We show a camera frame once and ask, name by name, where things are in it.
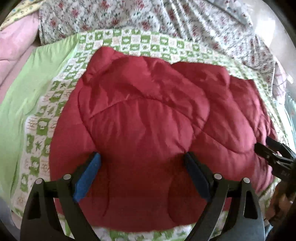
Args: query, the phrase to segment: floral bedsheet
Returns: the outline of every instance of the floral bedsheet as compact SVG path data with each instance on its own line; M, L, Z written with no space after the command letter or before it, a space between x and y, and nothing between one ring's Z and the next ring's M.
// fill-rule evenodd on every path
M239 0L47 0L40 8L41 43L75 33L107 28L138 28L203 43L258 71L271 95L275 61L268 47L249 27ZM246 18L237 20L225 9Z
M64 105L75 89L78 79L85 72L92 55L101 46L110 46L128 55L151 56L162 58L169 63L178 61L201 62L225 66L229 73L241 79L253 79L263 101L266 104L277 135L285 141L285 133L277 110L268 94L268 86L259 72L252 70L226 55L211 48L181 38L170 37L157 32L137 29L106 29L84 32L78 35L75 55L69 59L58 76L53 78L46 94L38 103L37 112L25 121L25 145L20 159L18 184L12 196L13 211L20 217L32 185L37 178L50 180L49 152L54 130ZM264 212L273 193L276 182L261 194L260 206ZM226 219L226 212L220 216L214 235L217 235ZM65 232L70 229L65 219L60 216ZM142 241L173 240L182 241L191 231L193 225L179 226L170 230L145 233L124 233L106 228L94 228L102 241Z

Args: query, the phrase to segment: wrinkled fabric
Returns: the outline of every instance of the wrinkled fabric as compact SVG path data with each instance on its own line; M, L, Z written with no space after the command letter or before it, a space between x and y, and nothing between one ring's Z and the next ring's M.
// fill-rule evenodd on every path
M225 8L219 1L209 1ZM225 6L230 3L238 4L229 0ZM106 28L130 27L178 36L205 44L259 71L271 95L273 55L249 24L241 24L220 8L205 0L47 0L39 11L39 34L42 45L74 33Z
M246 26L252 26L252 20L247 12L246 5L238 0L207 0L213 5L221 8L229 15Z
M38 25L38 13L33 13L0 31L0 85L34 42Z
M206 204L185 169L185 152L227 179L250 178L258 193L272 175L254 144L268 135L275 138L252 80L220 66L102 47L58 119L50 176L72 173L97 151L102 167L80 202L89 223L127 232L170 229L196 222Z
M28 122L26 120L40 107L40 98L46 94L52 79L73 56L77 42L78 36L74 35L58 43L38 47L29 56L25 65L20 66L21 61L28 54L26 52L13 69L16 72L18 68L22 68L13 83L10 83L13 76L9 74L0 87L0 95L5 94L0 104L0 197L19 216L23 214L29 195L29 189L23 185L23 178L26 177L26 182L30 182L30 186L35 182L30 171L23 172L24 168L29 167L30 158L27 159L28 156L26 156L27 163L21 164L22 152L27 149L28 144L26 137L28 127L32 128L32 120ZM39 141L38 148L40 148L40 143L44 143L44 140ZM44 165L44 172L48 170L46 166L48 166L48 161Z
M23 66L27 62L28 58L30 57L32 51L36 47L37 46L35 44L32 44L31 46L29 46L28 49L24 52L24 54L19 58L19 60L16 61L16 64L13 66L12 70L9 72L9 74L6 76L6 78L3 80L2 84L0 85L0 104L2 103L9 87L11 86L13 81L16 79L16 77L18 76L18 74L22 70Z
M5 18L4 22L0 26L0 31L21 18L38 11L44 1L45 0L22 0Z
M276 67L274 71L274 81L272 86L272 95L277 103L285 104L285 95L287 87L287 73L281 63L276 59Z

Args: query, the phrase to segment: bed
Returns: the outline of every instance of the bed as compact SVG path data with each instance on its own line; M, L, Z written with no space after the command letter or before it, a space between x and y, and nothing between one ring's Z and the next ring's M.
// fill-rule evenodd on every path
M235 77L253 79L279 141L291 143L291 128L282 120L283 109L272 97L276 61L253 33L244 7L235 0L226 5L202 0L32 2L40 4L38 23L36 11L19 21L32 23L33 39L19 50L10 65L12 70L0 85L0 195L19 217L35 180L50 180L50 142L59 116L101 46L128 55L162 58L169 63L220 65ZM35 41L37 28L40 47ZM40 121L46 122L47 128L41 139L37 133ZM258 194L263 212L277 183L276 179ZM221 215L213 235L223 227L226 215ZM65 233L71 235L62 215L60 220ZM94 227L101 240L184 240L191 229L192 225L187 225L166 231L126 233Z

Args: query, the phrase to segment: red comforter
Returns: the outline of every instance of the red comforter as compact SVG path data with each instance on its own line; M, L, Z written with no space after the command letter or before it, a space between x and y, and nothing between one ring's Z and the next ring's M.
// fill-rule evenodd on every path
M254 144L275 138L252 80L223 67L127 56L102 47L59 118L51 179L98 151L102 167L80 202L91 225L140 232L198 220L198 195L182 155L193 151L214 173L250 178L256 192L272 180Z

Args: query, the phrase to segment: pink pillow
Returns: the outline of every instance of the pink pillow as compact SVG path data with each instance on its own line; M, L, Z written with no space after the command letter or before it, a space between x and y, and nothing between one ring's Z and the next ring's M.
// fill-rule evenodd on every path
M38 26L38 12L34 12L0 31L0 85L17 60L34 42Z

